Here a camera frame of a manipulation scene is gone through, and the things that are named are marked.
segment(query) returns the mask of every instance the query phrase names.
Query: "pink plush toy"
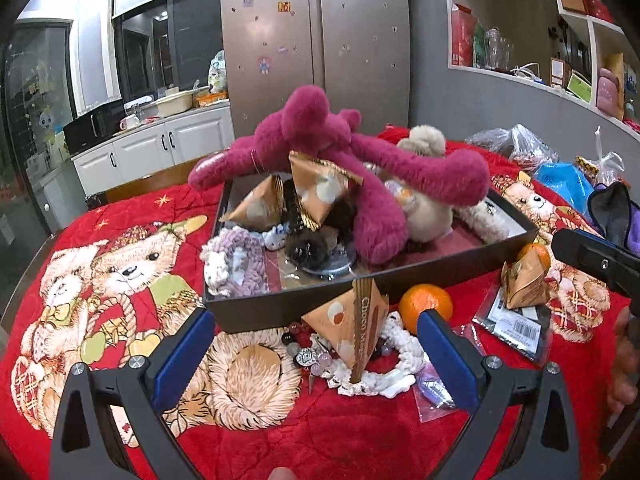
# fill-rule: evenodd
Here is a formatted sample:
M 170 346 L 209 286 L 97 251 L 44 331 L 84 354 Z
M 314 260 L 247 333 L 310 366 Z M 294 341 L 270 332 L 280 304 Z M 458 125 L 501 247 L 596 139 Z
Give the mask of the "pink plush toy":
M 226 152 L 201 160 L 189 184 L 206 189 L 237 176 L 290 171 L 289 152 L 324 158 L 364 178 L 356 199 L 353 235 L 356 250 L 372 264 L 398 254 L 408 239 L 398 202 L 363 161 L 387 170 L 408 186 L 452 206 L 471 206 L 487 194 L 489 170 L 481 155 L 457 150 L 446 158 L 407 153 L 386 140 L 355 133 L 360 112 L 329 111 L 322 89 L 296 89 L 284 108 L 266 117 L 251 137 L 241 137 Z

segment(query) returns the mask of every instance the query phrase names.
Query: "lilac scrunchie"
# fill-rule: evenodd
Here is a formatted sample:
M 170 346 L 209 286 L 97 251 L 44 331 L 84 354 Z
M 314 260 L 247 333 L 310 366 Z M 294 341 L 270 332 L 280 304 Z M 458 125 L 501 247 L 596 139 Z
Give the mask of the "lilac scrunchie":
M 236 283 L 232 279 L 234 254 L 237 248 L 241 248 L 246 254 L 246 260 L 242 265 L 244 269 L 242 283 Z M 209 265 L 212 253 L 224 254 L 226 273 L 228 274 L 226 278 L 216 284 L 216 290 L 212 290 L 211 283 L 207 282 L 209 290 L 213 294 L 226 298 L 240 298 L 267 292 L 264 250 L 258 238 L 251 235 L 249 231 L 239 226 L 231 229 L 223 227 L 218 236 L 213 237 L 202 247 L 200 259 L 204 261 L 205 266 Z

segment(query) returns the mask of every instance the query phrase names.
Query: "beige plush toy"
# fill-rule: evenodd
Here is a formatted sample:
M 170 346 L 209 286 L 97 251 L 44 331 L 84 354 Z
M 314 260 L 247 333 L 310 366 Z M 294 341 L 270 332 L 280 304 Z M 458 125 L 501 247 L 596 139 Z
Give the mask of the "beige plush toy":
M 432 126 L 415 126 L 409 137 L 398 142 L 398 148 L 418 155 L 444 156 L 445 139 L 442 132 Z M 451 206 L 433 200 L 395 177 L 386 179 L 385 187 L 404 211 L 409 240 L 429 242 L 451 231 Z

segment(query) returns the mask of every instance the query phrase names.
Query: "wall shelf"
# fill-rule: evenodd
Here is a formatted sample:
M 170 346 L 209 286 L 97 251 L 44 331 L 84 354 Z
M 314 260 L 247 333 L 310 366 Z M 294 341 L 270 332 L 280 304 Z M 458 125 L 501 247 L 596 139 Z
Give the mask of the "wall shelf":
M 552 56 L 552 51 L 547 45 L 550 45 L 550 42 L 544 38 L 545 24 L 553 24 L 558 15 L 564 18 L 580 41 L 589 47 L 591 53 L 590 72 L 591 87 L 593 89 L 591 102 L 587 103 L 564 90 L 554 89 L 505 73 L 484 70 L 482 68 L 452 65 L 450 20 L 452 4 L 462 4 L 470 8 L 480 23 L 485 27 L 489 28 L 497 25 L 500 31 L 505 31 L 504 34 L 512 39 L 514 43 L 516 63 L 523 65 L 526 62 L 538 62 L 540 65 L 540 75 L 545 81 L 548 79 L 549 59 Z M 450 69 L 502 78 L 514 84 L 525 84 L 537 88 L 540 91 L 554 94 L 561 99 L 574 102 L 582 108 L 595 113 L 600 118 L 609 121 L 640 142 L 640 134 L 595 107 L 598 70 L 604 65 L 604 59 L 607 56 L 617 52 L 623 52 L 625 62 L 629 63 L 629 65 L 636 70 L 636 73 L 640 73 L 638 56 L 619 26 L 594 16 L 587 16 L 565 10 L 561 0 L 447 0 L 447 5 L 449 9 Z

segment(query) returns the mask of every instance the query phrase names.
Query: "refrigerator magnet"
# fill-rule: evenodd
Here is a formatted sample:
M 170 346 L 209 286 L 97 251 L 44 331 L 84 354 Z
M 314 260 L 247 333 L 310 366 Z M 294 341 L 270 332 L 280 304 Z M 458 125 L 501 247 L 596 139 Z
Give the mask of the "refrigerator magnet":
M 261 75 L 266 75 L 271 69 L 271 58 L 268 56 L 262 56 L 258 58 L 258 68 Z

